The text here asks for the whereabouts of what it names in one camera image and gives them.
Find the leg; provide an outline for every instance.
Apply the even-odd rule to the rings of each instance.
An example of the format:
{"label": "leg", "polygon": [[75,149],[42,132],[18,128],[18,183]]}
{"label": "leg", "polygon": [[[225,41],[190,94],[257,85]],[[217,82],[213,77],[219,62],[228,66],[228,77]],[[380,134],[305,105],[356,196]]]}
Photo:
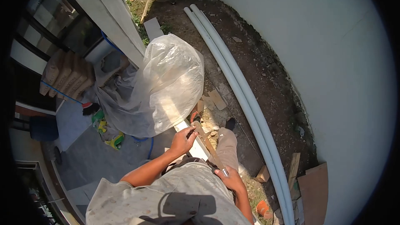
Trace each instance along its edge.
{"label": "leg", "polygon": [[[237,139],[233,131],[227,128],[220,128],[218,131],[218,146],[216,153],[225,166],[230,166],[239,171],[236,146]],[[210,157],[208,160],[215,164],[213,157]]]}

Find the white pvc pipe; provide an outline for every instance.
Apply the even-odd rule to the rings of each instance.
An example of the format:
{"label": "white pvc pipe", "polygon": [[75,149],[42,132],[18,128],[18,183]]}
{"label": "white pvc pipe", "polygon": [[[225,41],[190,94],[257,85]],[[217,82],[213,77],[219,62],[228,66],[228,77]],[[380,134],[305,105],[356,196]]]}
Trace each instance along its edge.
{"label": "white pvc pipe", "polygon": [[283,191],[282,191],[282,186],[279,181],[274,162],[272,160],[271,154],[268,150],[268,147],[266,145],[266,142],[264,140],[264,137],[262,135],[260,127],[258,126],[255,116],[251,110],[249,103],[247,102],[246,97],[244,96],[242,89],[240,88],[235,76],[233,75],[231,69],[227,65],[221,52],[219,51],[219,49],[217,48],[216,44],[211,39],[209,34],[207,33],[207,31],[204,28],[204,26],[202,25],[202,23],[199,21],[199,19],[196,17],[196,15],[194,15],[194,13],[188,7],[185,7],[184,11],[188,15],[190,20],[193,22],[196,29],[199,31],[203,40],[206,42],[208,48],[210,49],[211,53],[215,57],[215,60],[217,61],[219,67],[221,68],[222,72],[224,73],[229,85],[231,86],[232,91],[234,92],[234,94],[237,98],[237,101],[239,102],[240,106],[242,107],[242,110],[247,118],[247,121],[249,122],[249,125],[250,125],[253,133],[254,133],[254,136],[257,140],[258,146],[260,147],[260,151],[263,154],[265,163],[266,163],[268,171],[270,173],[270,177],[273,182],[279,204],[281,206],[281,211],[282,211],[282,216],[283,216],[284,222],[286,224],[291,224],[290,218],[288,217],[288,214],[287,214],[287,206],[288,205],[285,202],[285,198],[284,198]]}
{"label": "white pvc pipe", "polygon": [[243,76],[243,73],[239,66],[237,65],[235,59],[233,58],[232,54],[230,53],[229,49],[225,45],[224,41],[215,30],[211,22],[208,18],[197,8],[195,4],[191,4],[190,8],[192,9],[193,13],[196,15],[198,20],[202,23],[203,27],[206,29],[208,34],[210,35],[211,39],[215,42],[215,45],[221,52],[223,58],[227,62],[230,70],[232,71],[234,77],[236,78],[237,82],[239,83],[240,88],[242,89],[248,104],[251,107],[251,110],[256,118],[258,126],[261,129],[261,133],[263,134],[264,140],[267,144],[268,150],[270,151],[272,160],[274,162],[276,171],[278,173],[280,185],[282,186],[285,202],[287,203],[286,209],[290,217],[290,223],[285,221],[285,224],[293,224],[294,225],[294,213],[292,207],[292,198],[290,196],[289,185],[287,184],[287,178],[285,171],[283,169],[282,161],[280,159],[278,150],[276,148],[276,144],[274,142],[274,138],[271,134],[271,131],[268,127],[267,121],[261,111],[261,108],[247,83],[246,78]]}

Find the man's right hand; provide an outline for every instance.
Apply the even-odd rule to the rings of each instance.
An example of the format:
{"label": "man's right hand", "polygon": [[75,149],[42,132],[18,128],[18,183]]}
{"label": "man's right hand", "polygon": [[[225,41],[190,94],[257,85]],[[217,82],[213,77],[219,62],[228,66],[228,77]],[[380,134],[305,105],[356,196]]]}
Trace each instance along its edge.
{"label": "man's right hand", "polygon": [[233,190],[234,192],[243,192],[246,191],[246,187],[242,181],[242,178],[239,176],[239,173],[232,167],[226,167],[229,175],[225,176],[221,170],[216,169],[214,173],[221,178],[221,181],[225,184],[228,189]]}

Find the patterned shirt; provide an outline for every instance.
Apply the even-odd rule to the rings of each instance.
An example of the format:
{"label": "patterned shirt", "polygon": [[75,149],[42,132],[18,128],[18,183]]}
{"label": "patterned shirt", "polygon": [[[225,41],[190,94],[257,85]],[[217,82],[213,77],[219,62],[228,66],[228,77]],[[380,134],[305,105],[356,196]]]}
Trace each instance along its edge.
{"label": "patterned shirt", "polygon": [[175,168],[149,186],[110,183],[102,178],[86,211],[87,225],[250,224],[235,206],[232,192],[203,163]]}

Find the plastic sheet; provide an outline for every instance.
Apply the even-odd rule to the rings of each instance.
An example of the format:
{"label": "plastic sheet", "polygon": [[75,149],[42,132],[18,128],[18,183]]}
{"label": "plastic sheet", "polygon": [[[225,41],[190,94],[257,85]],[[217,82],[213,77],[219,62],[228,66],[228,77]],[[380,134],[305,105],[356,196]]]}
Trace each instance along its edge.
{"label": "plastic sheet", "polygon": [[129,66],[95,87],[107,122],[134,137],[153,137],[182,122],[203,93],[203,56],[173,34],[147,46],[143,66]]}

